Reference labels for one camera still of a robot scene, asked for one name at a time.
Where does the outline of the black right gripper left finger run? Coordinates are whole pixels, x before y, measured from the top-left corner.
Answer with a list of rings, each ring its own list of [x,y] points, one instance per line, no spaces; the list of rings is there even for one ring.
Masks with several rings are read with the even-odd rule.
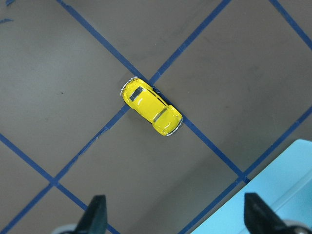
[[[104,234],[108,226],[106,196],[96,195],[74,229],[74,234]]]

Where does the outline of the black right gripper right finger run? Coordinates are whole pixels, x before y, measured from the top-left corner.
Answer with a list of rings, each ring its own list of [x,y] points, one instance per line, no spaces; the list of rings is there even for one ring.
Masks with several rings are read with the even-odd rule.
[[[251,234],[292,233],[257,193],[245,193],[244,224]]]

